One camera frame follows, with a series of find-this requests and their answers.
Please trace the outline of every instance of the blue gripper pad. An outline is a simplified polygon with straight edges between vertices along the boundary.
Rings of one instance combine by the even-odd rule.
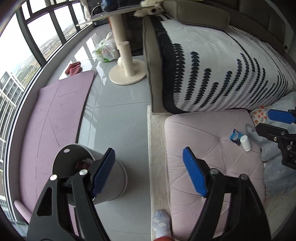
[[[207,195],[207,187],[205,183],[205,176],[196,163],[196,157],[189,147],[183,149],[183,162],[189,173],[191,181],[196,192],[200,193],[203,197]]]
[[[103,157],[104,160],[93,178],[91,193],[94,197],[102,192],[115,162],[115,151],[112,148],[109,148],[107,152],[108,153],[105,153]]]
[[[272,121],[278,121],[282,123],[292,124],[295,121],[295,117],[292,113],[282,110],[269,110],[267,116]]]

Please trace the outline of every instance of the table top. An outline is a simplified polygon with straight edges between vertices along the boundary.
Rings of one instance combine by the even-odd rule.
[[[149,7],[152,7],[152,6],[142,7],[141,5],[132,5],[132,6],[127,6],[127,7],[120,7],[117,10],[112,11],[112,12],[103,12],[103,13],[94,15],[94,16],[91,17],[90,21],[86,21],[84,23],[77,24],[76,26],[84,25],[86,23],[94,22],[94,21],[97,21],[97,20],[101,20],[101,19],[104,19],[104,18],[114,16],[114,15],[119,15],[119,14],[132,12],[132,11],[136,11],[136,10],[140,10],[140,9],[144,9],[144,8],[149,8]]]

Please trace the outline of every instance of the grey bin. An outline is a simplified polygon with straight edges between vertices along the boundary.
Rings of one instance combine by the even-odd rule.
[[[95,161],[101,159],[102,157],[103,154],[83,145],[66,145],[58,152],[54,159],[52,174],[56,174],[59,178],[72,176],[77,172],[76,166],[79,161],[86,158],[90,158]],[[123,165],[119,161],[115,160],[102,192],[93,199],[93,203],[98,204],[120,197],[124,193],[126,185],[126,171]],[[75,206],[72,194],[68,194],[68,203]]]

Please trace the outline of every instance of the white bottle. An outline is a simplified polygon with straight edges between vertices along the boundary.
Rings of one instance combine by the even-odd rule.
[[[246,135],[240,138],[240,142],[242,144],[242,147],[245,149],[245,151],[251,150],[251,143],[249,138]]]

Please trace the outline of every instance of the glossy floor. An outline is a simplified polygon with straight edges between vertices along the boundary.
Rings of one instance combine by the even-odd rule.
[[[109,25],[95,28],[65,57],[49,84],[63,79],[69,63],[80,61],[83,71],[94,70],[79,133],[79,143],[104,153],[112,147],[128,176],[125,193],[118,199],[95,205],[112,241],[151,240],[151,205],[148,166],[147,106],[149,83],[113,84],[108,77],[116,61],[99,63],[91,54]],[[134,57],[144,60],[143,56]]]

